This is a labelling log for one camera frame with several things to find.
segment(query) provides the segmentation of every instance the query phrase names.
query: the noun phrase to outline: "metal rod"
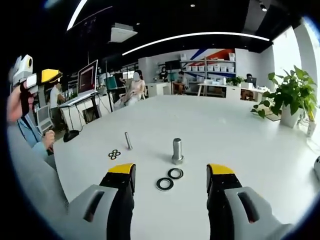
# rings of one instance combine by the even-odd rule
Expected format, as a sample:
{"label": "metal rod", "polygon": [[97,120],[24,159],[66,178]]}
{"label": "metal rod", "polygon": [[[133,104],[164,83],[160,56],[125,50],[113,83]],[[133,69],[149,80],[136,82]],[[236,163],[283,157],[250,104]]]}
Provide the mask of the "metal rod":
{"label": "metal rod", "polygon": [[181,164],[184,160],[184,156],[182,155],[182,144],[180,138],[173,139],[173,155],[172,162],[174,164]]}
{"label": "metal rod", "polygon": [[129,134],[128,134],[127,132],[125,132],[124,135],[125,135],[126,143],[128,144],[128,149],[129,149],[129,150],[132,150],[133,147],[132,147],[131,142],[130,142],[130,139],[129,139]]}

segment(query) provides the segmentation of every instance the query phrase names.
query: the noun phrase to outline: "white flower pot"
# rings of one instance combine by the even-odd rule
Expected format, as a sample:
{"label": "white flower pot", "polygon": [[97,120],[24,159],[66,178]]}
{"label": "white flower pot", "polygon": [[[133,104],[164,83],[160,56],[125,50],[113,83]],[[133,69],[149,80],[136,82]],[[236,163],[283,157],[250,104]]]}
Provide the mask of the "white flower pot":
{"label": "white flower pot", "polygon": [[280,123],[290,128],[294,128],[297,124],[300,115],[303,113],[303,109],[299,108],[295,114],[291,115],[290,105],[282,105],[282,113]]}

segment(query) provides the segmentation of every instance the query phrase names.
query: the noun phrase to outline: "white table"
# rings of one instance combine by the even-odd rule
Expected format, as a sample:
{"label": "white table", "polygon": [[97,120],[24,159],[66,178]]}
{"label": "white table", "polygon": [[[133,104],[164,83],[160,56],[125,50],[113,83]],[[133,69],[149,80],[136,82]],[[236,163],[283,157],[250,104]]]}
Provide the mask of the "white table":
{"label": "white table", "polygon": [[203,88],[203,95],[206,94],[205,89],[206,87],[220,87],[220,88],[226,88],[225,98],[227,100],[231,101],[237,101],[241,98],[241,90],[248,90],[252,91],[254,96],[254,100],[258,103],[261,102],[263,93],[266,92],[265,90],[260,90],[256,88],[245,88],[245,87],[238,87],[238,86],[231,86],[231,85],[222,85],[222,84],[207,84],[207,83],[199,83],[199,90],[198,90],[198,97],[201,94],[202,88]]}
{"label": "white table", "polygon": [[[312,166],[317,157],[298,130],[250,113],[254,102],[225,98],[157,96],[99,118],[73,140],[54,144],[57,172],[72,201],[108,169],[136,164],[133,240],[210,238],[206,166],[222,164],[272,206],[283,223],[296,223],[317,189]],[[127,150],[125,132],[133,150]],[[182,139],[183,178],[162,192],[156,181],[174,168],[173,139]],[[110,160],[108,154],[122,154]]]}
{"label": "white table", "polygon": [[[110,98],[111,105],[113,107],[112,95],[110,95]],[[111,113],[108,95],[95,95],[94,99],[100,117]],[[68,129],[81,130],[82,126],[86,124],[83,111],[92,107],[93,103],[90,96],[84,100],[81,100],[80,102],[73,104],[72,106],[61,107],[60,109],[62,112],[62,117]]]}
{"label": "white table", "polygon": [[148,88],[148,96],[161,96],[161,95],[171,95],[172,93],[172,86],[171,82],[153,82],[146,84]]}

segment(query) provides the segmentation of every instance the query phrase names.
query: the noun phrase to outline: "washer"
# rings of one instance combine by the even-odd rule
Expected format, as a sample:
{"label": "washer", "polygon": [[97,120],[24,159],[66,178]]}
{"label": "washer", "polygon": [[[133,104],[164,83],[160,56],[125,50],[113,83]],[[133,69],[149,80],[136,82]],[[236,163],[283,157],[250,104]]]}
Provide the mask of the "washer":
{"label": "washer", "polygon": [[[179,176],[172,176],[171,173],[172,173],[173,171],[179,172]],[[182,178],[182,177],[184,176],[184,171],[182,171],[182,169],[176,168],[176,167],[175,167],[175,168],[171,168],[171,169],[168,171],[168,176],[169,176],[169,178],[171,178],[171,179],[177,180],[177,179],[180,179],[180,178]]]}
{"label": "washer", "polygon": [[[160,183],[162,181],[168,181],[169,182],[169,186],[168,187],[160,186]],[[156,187],[161,191],[168,191],[168,190],[172,189],[173,186],[174,186],[174,181],[172,181],[172,179],[169,178],[169,177],[163,177],[163,178],[160,178],[158,181],[156,181]]]}

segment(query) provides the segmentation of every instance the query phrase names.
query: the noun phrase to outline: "woman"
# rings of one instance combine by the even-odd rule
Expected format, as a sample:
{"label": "woman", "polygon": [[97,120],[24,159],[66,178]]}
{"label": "woman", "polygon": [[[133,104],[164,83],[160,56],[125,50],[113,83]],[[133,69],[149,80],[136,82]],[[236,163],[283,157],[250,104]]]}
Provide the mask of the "woman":
{"label": "woman", "polygon": [[142,76],[141,70],[136,70],[133,74],[133,81],[130,84],[129,90],[126,94],[114,104],[115,110],[121,109],[125,106],[131,106],[138,102],[145,91],[146,83]]}
{"label": "woman", "polygon": [[159,74],[159,78],[160,78],[162,81],[164,81],[165,83],[168,82],[168,72],[167,72],[165,66],[162,67],[162,70],[161,70],[161,72],[160,72],[160,74]]}

